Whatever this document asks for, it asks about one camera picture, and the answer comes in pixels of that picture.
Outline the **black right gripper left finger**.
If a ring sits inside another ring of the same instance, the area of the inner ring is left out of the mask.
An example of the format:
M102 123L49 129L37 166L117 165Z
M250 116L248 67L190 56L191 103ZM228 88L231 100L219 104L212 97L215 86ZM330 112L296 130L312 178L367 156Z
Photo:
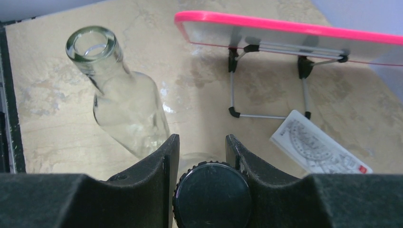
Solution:
M170 228L180 137L106 181L86 174L2 174L3 228Z

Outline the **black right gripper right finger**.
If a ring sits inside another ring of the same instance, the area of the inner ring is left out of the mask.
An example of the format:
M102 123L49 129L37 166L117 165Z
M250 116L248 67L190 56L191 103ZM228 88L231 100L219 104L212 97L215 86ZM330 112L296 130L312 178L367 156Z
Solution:
M250 228L400 228L400 174L309 174L297 178L249 151L234 135L226 160L247 179Z

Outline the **clear white-label wine bottle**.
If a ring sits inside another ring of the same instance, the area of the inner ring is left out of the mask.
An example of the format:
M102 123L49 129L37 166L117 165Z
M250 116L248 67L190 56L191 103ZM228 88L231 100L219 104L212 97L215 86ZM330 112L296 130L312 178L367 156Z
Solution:
M172 205L177 228L246 228L252 195L239 156L181 155Z

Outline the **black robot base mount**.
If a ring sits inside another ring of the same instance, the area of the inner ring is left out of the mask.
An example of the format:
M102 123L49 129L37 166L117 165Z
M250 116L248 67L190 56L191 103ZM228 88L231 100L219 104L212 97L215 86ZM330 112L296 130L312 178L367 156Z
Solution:
M25 173L26 164L21 139L6 26L0 23L0 172Z

